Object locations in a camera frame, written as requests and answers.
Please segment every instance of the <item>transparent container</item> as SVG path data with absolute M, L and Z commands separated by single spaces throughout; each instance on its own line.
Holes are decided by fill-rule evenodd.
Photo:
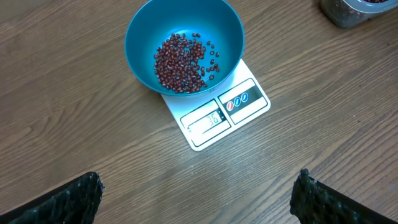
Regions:
M 337 26 L 350 28 L 398 6 L 398 0 L 370 3 L 363 0 L 320 0 L 323 12 Z

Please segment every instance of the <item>scale control panel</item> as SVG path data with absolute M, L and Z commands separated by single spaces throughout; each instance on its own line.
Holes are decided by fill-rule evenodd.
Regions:
M 254 79 L 248 78 L 182 116 L 181 128 L 191 147 L 201 151 L 265 113 L 268 102 Z

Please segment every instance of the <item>blue bowl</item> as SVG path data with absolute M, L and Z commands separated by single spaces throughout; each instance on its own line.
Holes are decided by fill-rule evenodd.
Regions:
M 206 47 L 205 58 L 198 64 L 210 67 L 215 59 L 220 72 L 206 72 L 202 80 L 208 85 L 195 93 L 179 93 L 162 87 L 155 75 L 154 55 L 156 48 L 169 39 L 171 34 L 185 33 L 193 39 L 192 33 L 199 33 L 197 41 Z M 207 46 L 211 41 L 214 49 Z M 210 55 L 219 52 L 217 58 Z M 224 0 L 151 0 L 138 10 L 127 29 L 124 51 L 127 62 L 137 79 L 152 90 L 165 94 L 187 96 L 208 91 L 227 79 L 243 56 L 244 30 L 236 11 Z

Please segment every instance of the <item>kitchen scale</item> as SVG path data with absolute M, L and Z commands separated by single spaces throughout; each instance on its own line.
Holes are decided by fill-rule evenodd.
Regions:
M 267 95 L 242 59 L 225 81 L 208 92 L 162 97 L 195 151 L 204 150 L 271 107 Z

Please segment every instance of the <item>wood grain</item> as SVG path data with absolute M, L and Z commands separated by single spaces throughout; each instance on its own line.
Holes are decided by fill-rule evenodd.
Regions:
M 194 152 L 124 59 L 144 3 L 12 5 L 0 23 L 0 213 L 92 170 L 107 188 L 95 223 L 298 223 L 289 198 L 306 167 L 398 221 L 397 10 L 343 30 L 316 1 L 230 1 L 272 108 Z

